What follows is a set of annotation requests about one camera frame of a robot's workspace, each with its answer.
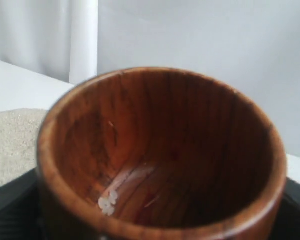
white wall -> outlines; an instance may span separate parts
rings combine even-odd
[[[98,73],[136,66],[236,87],[300,157],[300,0],[99,0]]]

black surface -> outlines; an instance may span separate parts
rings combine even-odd
[[[0,188],[0,240],[45,240],[36,182],[32,170]],[[300,240],[300,185],[290,179],[269,240]]]

cup rim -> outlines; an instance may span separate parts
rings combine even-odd
[[[213,81],[220,87],[225,87],[234,94],[239,94],[242,101],[252,103],[254,105],[255,113],[265,124],[272,126],[271,129],[271,143],[276,149],[276,157],[274,158],[273,169],[265,188],[261,191],[259,197],[250,203],[247,207],[242,209],[236,215],[223,219],[219,222],[192,227],[192,228],[159,228],[146,227],[143,225],[136,225],[130,222],[125,222],[116,219],[112,216],[105,216],[98,209],[98,205],[91,204],[80,198],[65,182],[60,175],[55,164],[52,147],[53,135],[56,125],[56,116],[58,116],[66,104],[80,96],[82,92],[87,90],[90,86],[95,85],[99,81],[106,81],[107,79],[116,76],[124,75],[133,72],[178,72],[180,74],[188,74],[192,76],[199,76],[202,79]],[[40,180],[45,183],[48,190],[54,195],[59,203],[71,214],[78,217],[88,226],[98,230],[99,232],[108,233],[110,235],[127,238],[127,239],[174,239],[181,240],[184,236],[191,236],[192,238],[199,238],[205,236],[205,239],[217,240],[235,236],[244,232],[246,229],[252,227],[261,221],[275,205],[279,204],[281,196],[284,191],[287,175],[287,157],[283,142],[279,136],[277,129],[266,114],[244,94],[238,92],[233,87],[220,82],[212,77],[204,74],[195,73],[189,70],[168,67],[134,67],[122,70],[116,70],[93,77],[71,89],[63,95],[47,113],[42,122],[37,138],[36,149],[37,168],[36,172],[41,177]]]

sand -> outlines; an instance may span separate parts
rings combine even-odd
[[[46,114],[41,109],[0,112],[0,187],[36,167],[36,141]]]

wooden bowl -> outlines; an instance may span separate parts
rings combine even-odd
[[[286,182],[279,134],[250,99],[171,68],[72,89],[42,124],[37,164],[54,240],[265,240]],[[109,190],[112,216],[98,206]]]

